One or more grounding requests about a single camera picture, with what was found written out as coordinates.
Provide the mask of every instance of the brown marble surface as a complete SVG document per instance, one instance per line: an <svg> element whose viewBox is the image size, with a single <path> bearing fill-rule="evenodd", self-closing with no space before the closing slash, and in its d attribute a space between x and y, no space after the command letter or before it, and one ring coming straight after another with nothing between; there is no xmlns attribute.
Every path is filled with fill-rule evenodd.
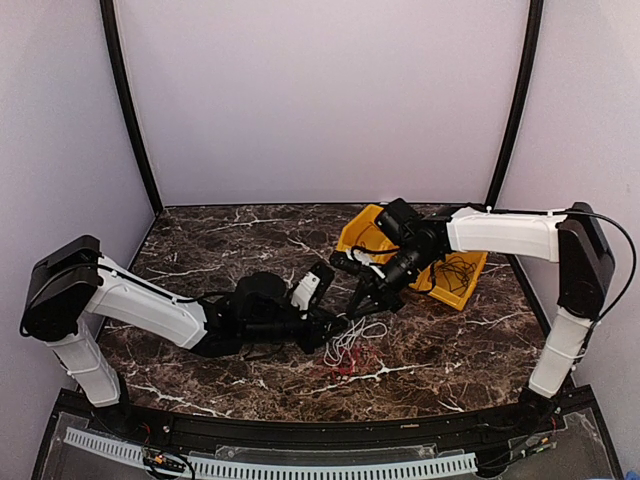
<svg viewBox="0 0 640 480"><path fill-rule="evenodd" d="M229 290L268 270L298 281L328 259L360 205L271 205L167 209L133 271L170 291ZM423 212L433 207L421 206ZM354 279L338 272L322 306L344 311ZM266 360L204 359L109 320L100 346L134 403L248 420L362 421L476 410L517 399L543 345L538 323L503 256L492 254L466 309L404 294L397 314L377 315L389 334L360 342L352 375L295 345ZM256 347L251 355L273 347Z"/></svg>

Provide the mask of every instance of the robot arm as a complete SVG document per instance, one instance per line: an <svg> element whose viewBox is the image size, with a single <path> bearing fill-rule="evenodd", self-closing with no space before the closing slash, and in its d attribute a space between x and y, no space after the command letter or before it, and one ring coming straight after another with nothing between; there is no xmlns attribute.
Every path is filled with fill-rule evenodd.
<svg viewBox="0 0 640 480"><path fill-rule="evenodd" d="M397 199L375 219L375 225L398 247L387 263L366 266L350 252L334 252L331 257L336 268L360 278L347 316L397 311L404 305L399 292L448 253L493 251L559 263L558 311L529 380L530 390L551 398L584 353L614 270L613 255L599 224L580 212L591 209L576 203L563 214L532 215L449 207L423 217Z"/></svg>
<svg viewBox="0 0 640 480"><path fill-rule="evenodd" d="M83 236L33 270L21 323L55 352L96 407L116 405L123 384L80 318L83 311L121 320L204 357L238 353L245 343L294 341L306 353L346 327L318 307L333 270L318 262L289 291L284 281L257 272L234 292L209 302L157 287L100 253L97 239Z"/></svg>

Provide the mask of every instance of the yellow plastic bin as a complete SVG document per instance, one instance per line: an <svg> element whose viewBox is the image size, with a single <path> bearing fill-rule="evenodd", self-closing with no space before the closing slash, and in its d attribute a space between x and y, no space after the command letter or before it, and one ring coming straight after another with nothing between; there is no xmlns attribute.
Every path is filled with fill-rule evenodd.
<svg viewBox="0 0 640 480"><path fill-rule="evenodd" d="M378 205L368 205L360 214L351 220L343 229L338 240L337 250L346 252L353 246L360 246L369 250L391 250L397 248L396 245L385 236L374 223L376 217L383 208ZM386 263L393 254L373 256L376 263ZM467 252L452 253L447 255L444 262L437 262L434 265L436 274L436 286L429 293L429 296L452 306L456 310L463 310L469 297L476 288L478 277L482 273L487 262L487 252ZM462 280L452 274L450 268L454 265L465 266L466 288L463 287ZM417 291L428 291L431 289L430 269L424 270L411 288Z"/></svg>

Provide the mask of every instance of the white wall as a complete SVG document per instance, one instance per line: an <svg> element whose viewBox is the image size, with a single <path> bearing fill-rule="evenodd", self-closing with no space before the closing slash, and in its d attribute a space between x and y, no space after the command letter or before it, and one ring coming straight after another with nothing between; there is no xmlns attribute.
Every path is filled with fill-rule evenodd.
<svg viewBox="0 0 640 480"><path fill-rule="evenodd" d="M528 2L117 4L166 204L484 201Z"/></svg>
<svg viewBox="0 0 640 480"><path fill-rule="evenodd" d="M0 478L30 478L66 382L18 335L33 264L78 235L127 264L152 220L97 1L0 0Z"/></svg>
<svg viewBox="0 0 640 480"><path fill-rule="evenodd" d="M640 3L548 0L504 207L567 207L588 201L640 243ZM617 259L617 292L629 250L606 232ZM547 313L555 268L526 261ZM591 383L624 468L640 469L640 282L597 330L576 379Z"/></svg>

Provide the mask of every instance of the tangled white cable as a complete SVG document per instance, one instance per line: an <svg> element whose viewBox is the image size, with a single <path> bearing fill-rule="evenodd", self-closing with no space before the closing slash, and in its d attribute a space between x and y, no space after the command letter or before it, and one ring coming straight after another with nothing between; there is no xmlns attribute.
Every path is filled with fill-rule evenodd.
<svg viewBox="0 0 640 480"><path fill-rule="evenodd" d="M337 367L341 365L345 354L351 351L359 338L382 338L389 333L389 329L382 322L374 322L367 325L366 317L362 317L357 322L352 320L349 323L351 324L351 328L349 328L349 330L340 336L332 338L326 344L324 351L324 364L328 367ZM382 327L382 332L371 334L367 333L367 331L376 327Z"/></svg>

